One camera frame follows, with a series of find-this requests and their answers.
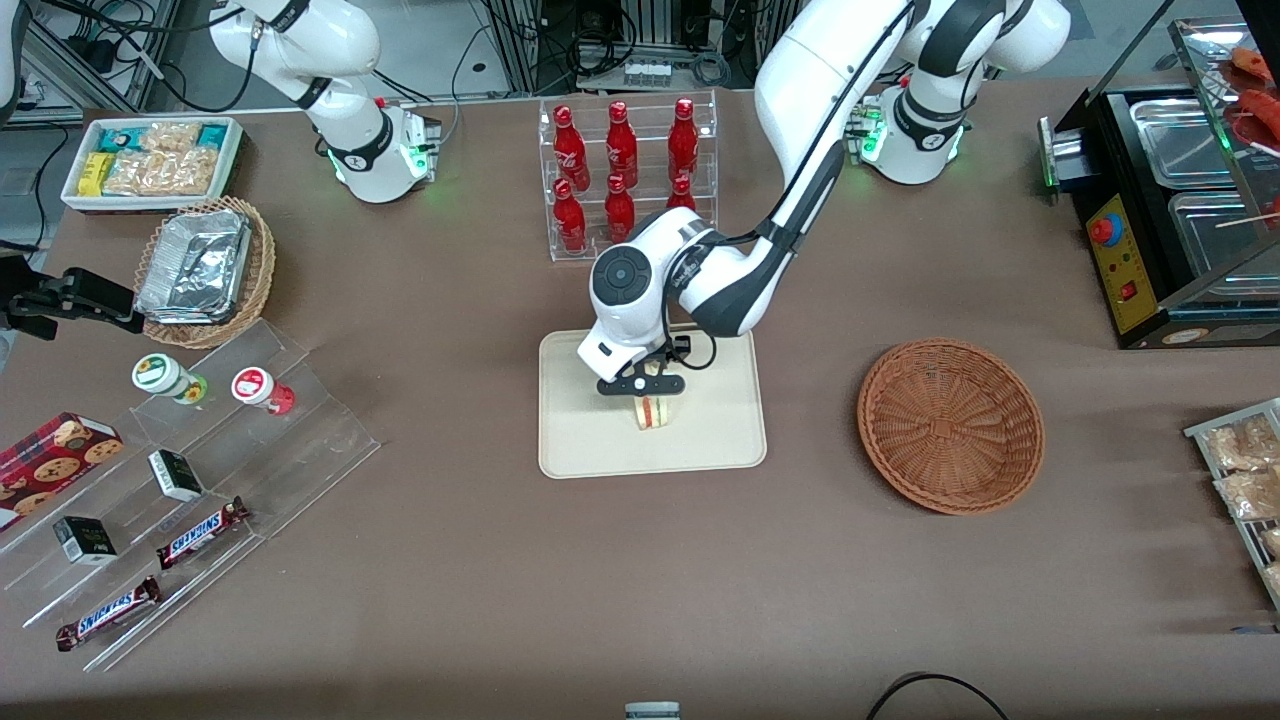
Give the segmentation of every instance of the coca-cola bottle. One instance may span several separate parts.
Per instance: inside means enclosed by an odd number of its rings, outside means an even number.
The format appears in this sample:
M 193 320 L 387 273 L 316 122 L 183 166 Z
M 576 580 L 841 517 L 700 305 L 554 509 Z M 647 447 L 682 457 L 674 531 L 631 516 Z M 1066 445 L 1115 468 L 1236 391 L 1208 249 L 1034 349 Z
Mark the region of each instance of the coca-cola bottle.
M 573 183 L 579 192 L 591 187 L 591 172 L 586 169 L 586 143 L 582 133 L 573 127 L 573 111 L 566 105 L 556 108 L 556 164 L 561 174 Z
M 627 119 L 627 104 L 621 100 L 609 105 L 609 136 L 604 140 L 609 152 L 609 173 L 618 173 L 628 188 L 640 182 L 640 156 L 636 149 L 636 131 Z
M 667 199 L 667 209 L 671 208 L 689 208 L 694 213 L 698 211 L 698 204 L 694 201 L 694 196 L 690 192 L 692 183 L 689 181 L 689 176 L 680 176 L 671 183 L 671 197 Z
M 636 227 L 636 204 L 627 192 L 622 173 L 609 176 L 609 197 L 604 201 L 604 214 L 609 218 L 609 240 L 626 242 L 631 228 Z
M 582 204 L 573 197 L 573 186 L 567 179 L 556 178 L 552 187 L 556 191 L 556 205 L 552 208 L 556 229 L 564 251 L 577 255 L 586 250 L 586 215 L 582 214 Z
M 676 182 L 681 173 L 689 177 L 698 174 L 698 127 L 694 126 L 694 101 L 687 97 L 676 101 L 676 122 L 667 136 L 667 152 L 671 156 L 671 182 Z

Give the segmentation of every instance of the brown table surface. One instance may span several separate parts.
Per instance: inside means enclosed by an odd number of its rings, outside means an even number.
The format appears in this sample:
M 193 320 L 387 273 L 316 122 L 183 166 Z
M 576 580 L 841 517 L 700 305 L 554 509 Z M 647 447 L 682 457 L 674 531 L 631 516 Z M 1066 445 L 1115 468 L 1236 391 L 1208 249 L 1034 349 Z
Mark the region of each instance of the brown table surface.
M 538 343 L 593 314 L 588 268 L 547 258 L 536 102 L 466 106 L 439 182 L 385 206 L 333 182 L 302 114 L 242 115 L 266 316 L 385 446 L 106 674 L 0 597 L 0 716 L 847 719 L 914 670 L 1023 719 L 1275 716 L 1280 637 L 1228 632 L 1267 600 L 1180 430 L 1280 395 L 1277 355 L 1115 348 L 1070 205 L 1033 196 L 1036 119 L 1082 87 L 989 85 L 928 187 L 845 173 L 755 333 L 763 465 L 575 482 L 538 469 Z M 721 108 L 741 232 L 781 179 L 751 96 Z M 68 211 L 49 268 L 129 281 L 155 223 Z M 906 502 L 852 429 L 876 357 L 937 334 L 1043 409 L 1039 479 L 988 516 Z M 0 445 L 136 405 L 152 350 L 90 322 L 17 343 Z M 925 711 L 987 716 L 916 687 L 882 717 Z

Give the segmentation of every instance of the brown wicker basket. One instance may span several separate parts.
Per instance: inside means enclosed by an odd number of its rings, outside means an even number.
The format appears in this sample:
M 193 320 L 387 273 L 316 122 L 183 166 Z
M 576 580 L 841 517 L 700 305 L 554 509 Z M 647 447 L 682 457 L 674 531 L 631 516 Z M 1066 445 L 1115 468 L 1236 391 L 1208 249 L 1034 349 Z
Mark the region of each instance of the brown wicker basket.
M 1018 500 L 1044 457 L 1044 423 L 1023 380 L 989 352 L 946 338 L 900 345 L 872 366 L 858 432 L 891 486 L 950 515 Z
M 262 307 L 266 305 L 266 296 L 271 292 L 271 273 L 275 272 L 275 238 L 271 237 L 271 228 L 266 227 L 262 215 L 252 205 L 236 197 L 219 197 L 218 200 L 183 208 L 178 213 L 197 214 L 211 213 L 214 210 L 237 210 L 247 215 L 253 223 L 248 259 L 244 263 L 244 281 L 241 286 L 239 309 L 228 323 L 221 325 L 161 325 L 160 323 L 147 320 L 142 332 L 151 340 L 189 350 L 207 350 L 233 340 L 248 329 L 262 314 Z M 151 254 L 155 252 L 159 237 L 160 228 L 157 227 L 151 233 L 151 242 L 142 251 L 142 261 L 138 263 L 138 269 L 133 274 L 133 292 L 138 292 L 142 288 L 142 281 L 147 277 L 147 268 L 151 266 Z

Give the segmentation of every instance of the yellow control panel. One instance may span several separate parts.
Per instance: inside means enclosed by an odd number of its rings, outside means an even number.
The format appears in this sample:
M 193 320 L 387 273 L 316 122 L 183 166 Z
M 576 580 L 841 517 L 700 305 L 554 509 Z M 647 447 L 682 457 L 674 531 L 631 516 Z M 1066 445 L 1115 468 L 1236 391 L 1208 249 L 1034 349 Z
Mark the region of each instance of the yellow control panel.
M 1089 246 L 1098 261 L 1116 328 L 1126 333 L 1155 315 L 1158 305 L 1120 196 L 1103 205 L 1084 229 L 1089 233 Z

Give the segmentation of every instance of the cookie box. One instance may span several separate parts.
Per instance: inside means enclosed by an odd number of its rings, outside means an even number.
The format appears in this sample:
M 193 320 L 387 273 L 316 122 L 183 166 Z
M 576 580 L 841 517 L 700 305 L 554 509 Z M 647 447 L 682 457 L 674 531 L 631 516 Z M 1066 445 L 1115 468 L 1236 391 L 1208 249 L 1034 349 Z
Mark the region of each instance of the cookie box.
M 0 532 L 123 447 L 110 425 L 63 413 L 0 452 Z

